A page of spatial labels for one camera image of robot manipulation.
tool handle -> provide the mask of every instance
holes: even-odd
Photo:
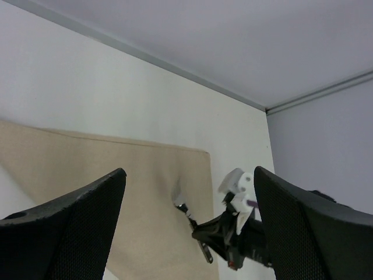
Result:
[[[195,220],[191,219],[191,218],[188,218],[188,219],[189,219],[189,222],[191,223],[192,230],[195,230],[196,227],[197,227],[197,222]],[[200,249],[202,250],[203,255],[205,256],[206,261],[209,264],[212,264],[213,261],[214,261],[214,258],[211,255],[209,246],[207,246],[206,243],[203,243],[199,240],[197,240],[197,241],[198,241],[198,245],[199,245]]]

white table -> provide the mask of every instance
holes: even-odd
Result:
[[[0,33],[0,119],[204,149],[216,215],[229,171],[273,170],[264,112],[2,1]],[[2,169],[0,192],[0,218],[33,204]],[[274,278],[250,260],[239,272],[218,262],[222,280]]]

wall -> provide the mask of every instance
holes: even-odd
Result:
[[[268,117],[276,174],[373,214],[373,82]]]
[[[216,215],[224,209],[217,188],[233,168],[273,170],[264,112],[2,1],[0,36],[3,120],[204,149]],[[0,180],[1,217],[29,206]],[[251,261],[233,272],[219,259],[219,271],[221,279],[274,278]]]

gray wall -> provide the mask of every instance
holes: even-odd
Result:
[[[275,172],[373,214],[373,82],[268,117]]]

beige mat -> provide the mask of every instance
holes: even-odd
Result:
[[[119,279],[218,279],[217,262],[207,264],[170,198],[180,177],[197,220],[213,217],[208,153],[0,121],[0,164],[37,204],[123,168],[128,181],[108,269]]]

